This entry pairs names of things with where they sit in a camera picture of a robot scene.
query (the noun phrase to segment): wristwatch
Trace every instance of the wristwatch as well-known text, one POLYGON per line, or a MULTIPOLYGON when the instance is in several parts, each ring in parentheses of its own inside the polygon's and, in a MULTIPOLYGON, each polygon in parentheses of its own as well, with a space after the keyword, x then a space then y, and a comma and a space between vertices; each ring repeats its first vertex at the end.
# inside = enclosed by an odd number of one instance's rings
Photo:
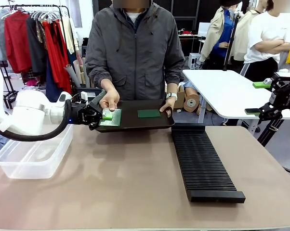
POLYGON ((168 99, 168 98, 170 98, 170 97, 175 97, 176 98, 176 101, 178 100, 178 98, 177 98, 177 94, 175 94, 175 93, 169 93, 169 94, 167 94, 166 95, 166 99, 168 99))

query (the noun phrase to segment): dark pants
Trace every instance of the dark pants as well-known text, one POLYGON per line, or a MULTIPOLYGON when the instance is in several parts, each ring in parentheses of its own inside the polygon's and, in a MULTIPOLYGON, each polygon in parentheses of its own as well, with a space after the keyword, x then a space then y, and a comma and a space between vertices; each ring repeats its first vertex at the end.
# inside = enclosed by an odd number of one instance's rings
MULTIPOLYGON (((244 64, 240 74, 252 82, 263 82, 267 78, 271 78, 278 71, 278 63, 269 58, 264 61, 244 64)), ((229 119, 226 122, 228 126, 236 126, 238 119, 229 119)))
POLYGON ((236 73, 240 74, 242 67, 244 65, 244 61, 237 61, 234 59, 234 57, 231 58, 231 70, 235 71, 236 73))
POLYGON ((206 70, 223 70, 225 57, 210 53, 209 59, 205 61, 206 70))

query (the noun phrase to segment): table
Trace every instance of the table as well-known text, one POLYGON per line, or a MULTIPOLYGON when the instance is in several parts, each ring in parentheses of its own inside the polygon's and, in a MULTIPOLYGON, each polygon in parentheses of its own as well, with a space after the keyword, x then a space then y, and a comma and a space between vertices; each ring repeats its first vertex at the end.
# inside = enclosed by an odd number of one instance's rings
MULTIPOLYGON (((208 103, 223 118, 247 120, 249 131, 255 132, 259 118, 247 115, 245 109, 264 106, 271 92, 254 88, 250 80, 234 71, 184 70, 183 73, 202 96, 199 123, 203 123, 208 103)), ((290 119, 290 110, 282 114, 283 119, 290 119)))
POLYGON ((241 127, 206 132, 244 204, 191 204, 169 129, 98 133, 74 126, 48 180, 0 169, 0 229, 198 231, 290 226, 290 176, 241 127))
POLYGON ((199 54, 201 54, 202 43, 204 44, 205 40, 199 40, 199 49, 198 49, 199 54))
POLYGON ((191 49, 191 53, 193 53, 193 45, 194 45, 194 40, 198 40, 198 35, 188 35, 188 34, 184 34, 184 35, 178 35, 179 36, 179 40, 189 40, 192 39, 192 49, 191 49))

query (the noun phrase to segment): plastic storage container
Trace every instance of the plastic storage container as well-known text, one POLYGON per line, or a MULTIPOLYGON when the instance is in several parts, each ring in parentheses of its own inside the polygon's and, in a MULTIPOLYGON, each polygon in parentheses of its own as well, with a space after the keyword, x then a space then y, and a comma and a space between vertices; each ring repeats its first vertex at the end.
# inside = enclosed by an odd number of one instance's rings
POLYGON ((39 142, 8 141, 0 150, 0 166, 13 179, 51 178, 72 141, 73 125, 58 136, 39 142))

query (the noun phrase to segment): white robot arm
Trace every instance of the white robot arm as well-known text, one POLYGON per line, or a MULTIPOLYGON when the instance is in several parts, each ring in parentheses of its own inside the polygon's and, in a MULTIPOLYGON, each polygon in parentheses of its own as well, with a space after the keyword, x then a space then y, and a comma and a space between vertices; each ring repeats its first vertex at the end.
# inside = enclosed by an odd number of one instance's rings
POLYGON ((84 100, 83 104, 72 105, 72 97, 67 92, 62 92, 58 101, 51 103, 42 92, 21 91, 16 97, 11 115, 4 111, 2 96, 3 77, 0 71, 0 134, 14 140, 46 140, 57 134, 40 135, 43 124, 58 124, 61 130, 68 123, 91 125, 92 128, 96 128, 100 118, 100 110, 95 105, 84 100))

